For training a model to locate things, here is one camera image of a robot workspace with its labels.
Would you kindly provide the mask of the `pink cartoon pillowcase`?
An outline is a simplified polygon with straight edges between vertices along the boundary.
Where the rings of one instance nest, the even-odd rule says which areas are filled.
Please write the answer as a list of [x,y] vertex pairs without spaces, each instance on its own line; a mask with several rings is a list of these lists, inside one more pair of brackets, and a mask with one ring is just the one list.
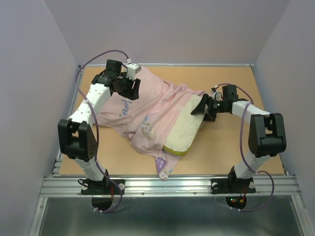
[[164,81],[145,67],[137,77],[141,80],[139,98],[132,101],[114,93],[98,113],[97,122],[127,138],[139,153],[154,157],[159,177],[167,180],[182,156],[164,151],[164,143],[191,96],[202,97],[205,91]]

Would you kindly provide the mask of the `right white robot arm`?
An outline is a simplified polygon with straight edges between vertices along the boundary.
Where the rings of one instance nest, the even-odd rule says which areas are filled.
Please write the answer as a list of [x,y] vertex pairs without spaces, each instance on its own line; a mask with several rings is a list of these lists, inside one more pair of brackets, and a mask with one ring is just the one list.
[[240,135],[244,124],[249,124],[248,147],[244,154],[243,137],[239,138],[242,160],[233,166],[227,177],[211,181],[211,193],[239,193],[248,190],[255,192],[253,177],[262,173],[260,167],[270,158],[286,149],[284,118],[280,113],[270,113],[257,108],[251,97],[239,98],[239,86],[220,84],[212,88],[213,95],[204,94],[191,115],[203,114],[204,121],[214,122],[219,113],[230,113],[241,118]]

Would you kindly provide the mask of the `cream yellow pillow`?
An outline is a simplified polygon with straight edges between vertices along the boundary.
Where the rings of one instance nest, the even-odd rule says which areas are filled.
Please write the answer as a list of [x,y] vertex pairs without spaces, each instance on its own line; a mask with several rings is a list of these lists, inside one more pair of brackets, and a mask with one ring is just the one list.
[[181,109],[181,112],[174,123],[164,143],[163,150],[178,156],[185,155],[203,122],[205,112],[191,115],[191,112],[201,102],[200,96],[192,95],[189,101]]

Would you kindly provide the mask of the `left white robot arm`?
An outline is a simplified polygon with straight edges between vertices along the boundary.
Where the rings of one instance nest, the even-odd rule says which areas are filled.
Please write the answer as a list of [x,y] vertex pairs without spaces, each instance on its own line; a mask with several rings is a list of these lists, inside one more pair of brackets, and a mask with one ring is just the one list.
[[97,160],[99,134],[92,131],[96,116],[105,102],[114,94],[129,99],[139,98],[140,79],[136,76],[141,66],[109,59],[105,70],[97,74],[77,110],[58,123],[61,153],[73,159],[84,171],[93,189],[103,194],[109,190],[109,176]]

